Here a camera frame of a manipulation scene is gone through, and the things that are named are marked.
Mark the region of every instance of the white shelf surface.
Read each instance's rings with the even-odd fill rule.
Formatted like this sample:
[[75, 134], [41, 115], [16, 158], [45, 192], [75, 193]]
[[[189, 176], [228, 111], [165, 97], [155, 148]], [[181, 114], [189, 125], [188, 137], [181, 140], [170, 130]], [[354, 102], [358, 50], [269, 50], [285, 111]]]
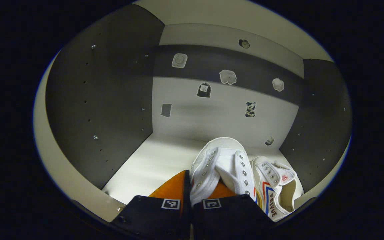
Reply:
[[[113, 175], [102, 191], [124, 204], [128, 204], [136, 195], [149, 196], [177, 173], [190, 169], [206, 143], [152, 133]], [[264, 155], [291, 167], [278, 149], [244, 147], [250, 159]], [[299, 179], [297, 182], [294, 199], [303, 194]]]

